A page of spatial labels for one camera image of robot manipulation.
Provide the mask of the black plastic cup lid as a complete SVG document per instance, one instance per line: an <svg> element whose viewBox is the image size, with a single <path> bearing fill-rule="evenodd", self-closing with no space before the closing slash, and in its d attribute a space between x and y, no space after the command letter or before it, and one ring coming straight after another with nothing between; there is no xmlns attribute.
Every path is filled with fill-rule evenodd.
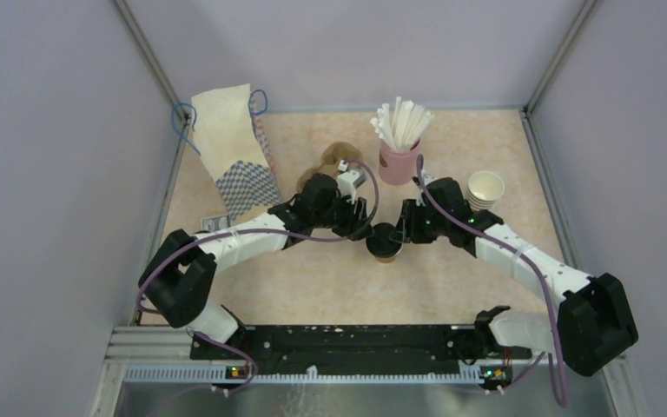
<svg viewBox="0 0 667 417"><path fill-rule="evenodd" d="M368 252L376 256L391 256L399 254L403 244L391 239L395 227L389 222L380 222L373 226L373 234L366 238Z"/></svg>

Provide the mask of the single brown paper cup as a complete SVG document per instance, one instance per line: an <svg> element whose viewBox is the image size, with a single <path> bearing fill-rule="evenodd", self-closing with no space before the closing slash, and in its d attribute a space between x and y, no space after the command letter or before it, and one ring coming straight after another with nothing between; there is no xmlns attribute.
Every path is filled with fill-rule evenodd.
<svg viewBox="0 0 667 417"><path fill-rule="evenodd" d="M397 259L398 255L391 255L391 256L376 256L375 260L380 262L380 263L392 263Z"/></svg>

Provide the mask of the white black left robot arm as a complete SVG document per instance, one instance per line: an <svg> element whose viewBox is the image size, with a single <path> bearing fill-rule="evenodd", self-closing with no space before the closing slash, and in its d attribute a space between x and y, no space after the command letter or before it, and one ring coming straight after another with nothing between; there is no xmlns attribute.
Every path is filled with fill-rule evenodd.
<svg viewBox="0 0 667 417"><path fill-rule="evenodd" d="M367 238L375 211L356 195L366 179L363 169L315 174L291 200L247 222L214 233L172 232L139 279L139 300L148 300L150 313L172 328L204 334L221 358L233 359L244 337L239 320L209 299L215 276L258 255L313 242L316 229L330 230L330 242Z"/></svg>

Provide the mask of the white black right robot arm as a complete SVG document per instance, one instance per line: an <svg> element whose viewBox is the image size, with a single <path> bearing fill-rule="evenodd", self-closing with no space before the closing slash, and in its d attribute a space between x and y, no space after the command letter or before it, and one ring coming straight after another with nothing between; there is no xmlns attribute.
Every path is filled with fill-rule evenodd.
<svg viewBox="0 0 667 417"><path fill-rule="evenodd" d="M509 347L551 354L589 377L639 340L623 283L564 264L514 232L489 210L473 211L450 177L422 185L401 203L392 240L430 244L445 238L474 258L506 272L546 305L543 314L507 309L474 335L477 351L497 358Z"/></svg>

